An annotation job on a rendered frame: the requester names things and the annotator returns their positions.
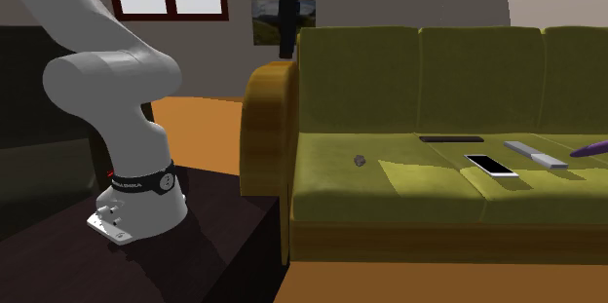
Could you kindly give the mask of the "purple elongated object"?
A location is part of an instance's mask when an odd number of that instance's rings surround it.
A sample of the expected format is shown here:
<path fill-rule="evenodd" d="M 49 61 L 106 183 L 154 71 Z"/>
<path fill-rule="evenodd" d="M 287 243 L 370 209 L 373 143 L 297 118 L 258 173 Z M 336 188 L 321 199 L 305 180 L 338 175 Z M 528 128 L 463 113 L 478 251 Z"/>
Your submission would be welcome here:
<path fill-rule="evenodd" d="M 604 153 L 608 153 L 608 139 L 574 150 L 570 153 L 570 156 L 580 158 Z"/>

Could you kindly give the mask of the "dark robot stand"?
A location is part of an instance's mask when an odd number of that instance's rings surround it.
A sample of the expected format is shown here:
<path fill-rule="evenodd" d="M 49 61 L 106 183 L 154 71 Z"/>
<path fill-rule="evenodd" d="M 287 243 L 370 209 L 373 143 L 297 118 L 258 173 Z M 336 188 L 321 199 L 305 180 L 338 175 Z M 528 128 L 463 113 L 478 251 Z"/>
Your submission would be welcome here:
<path fill-rule="evenodd" d="M 285 276 L 279 201 L 236 175 L 182 168 L 188 213 L 116 246 L 86 223 L 88 198 L 0 242 L 0 303 L 273 303 Z"/>

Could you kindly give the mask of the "flat black remote control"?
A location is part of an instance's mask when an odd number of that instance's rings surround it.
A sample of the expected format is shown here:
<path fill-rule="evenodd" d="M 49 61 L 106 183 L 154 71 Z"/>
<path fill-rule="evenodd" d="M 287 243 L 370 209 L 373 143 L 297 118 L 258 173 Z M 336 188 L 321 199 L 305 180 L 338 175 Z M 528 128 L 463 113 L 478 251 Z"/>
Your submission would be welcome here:
<path fill-rule="evenodd" d="M 478 135 L 420 135 L 419 139 L 427 143 L 480 143 L 484 139 Z"/>

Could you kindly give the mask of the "white phone with black screen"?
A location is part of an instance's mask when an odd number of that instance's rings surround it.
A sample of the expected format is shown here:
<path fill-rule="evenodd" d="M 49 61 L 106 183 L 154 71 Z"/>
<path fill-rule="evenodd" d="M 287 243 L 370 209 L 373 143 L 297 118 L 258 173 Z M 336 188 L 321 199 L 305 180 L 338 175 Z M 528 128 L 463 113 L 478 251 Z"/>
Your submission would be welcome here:
<path fill-rule="evenodd" d="M 492 177 L 518 177 L 518 174 L 487 155 L 471 154 L 465 158 Z"/>

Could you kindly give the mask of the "grey remote control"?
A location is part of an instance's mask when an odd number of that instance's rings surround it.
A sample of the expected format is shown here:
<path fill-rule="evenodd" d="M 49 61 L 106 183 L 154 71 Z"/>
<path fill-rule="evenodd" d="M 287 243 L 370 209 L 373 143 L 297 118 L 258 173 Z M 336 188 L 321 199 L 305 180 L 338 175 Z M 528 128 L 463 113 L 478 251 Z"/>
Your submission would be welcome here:
<path fill-rule="evenodd" d="M 542 165 L 543 167 L 545 167 L 547 169 L 566 170 L 568 168 L 568 165 L 566 163 L 564 163 L 546 153 L 543 153 L 535 148 L 532 148 L 520 141 L 504 141 L 503 144 L 507 148 L 531 159 L 535 163 Z"/>

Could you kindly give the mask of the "landscape wall picture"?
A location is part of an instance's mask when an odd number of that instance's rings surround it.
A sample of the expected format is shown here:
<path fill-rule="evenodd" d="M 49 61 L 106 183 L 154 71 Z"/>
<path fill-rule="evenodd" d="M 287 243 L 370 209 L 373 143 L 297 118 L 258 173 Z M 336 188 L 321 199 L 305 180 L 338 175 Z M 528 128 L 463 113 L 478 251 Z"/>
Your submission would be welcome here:
<path fill-rule="evenodd" d="M 280 3 L 278 0 L 253 0 L 251 2 L 252 33 L 254 46 L 279 46 L 281 43 Z M 316 26 L 315 0 L 300 0 L 296 17 L 296 33 L 302 27 Z"/>

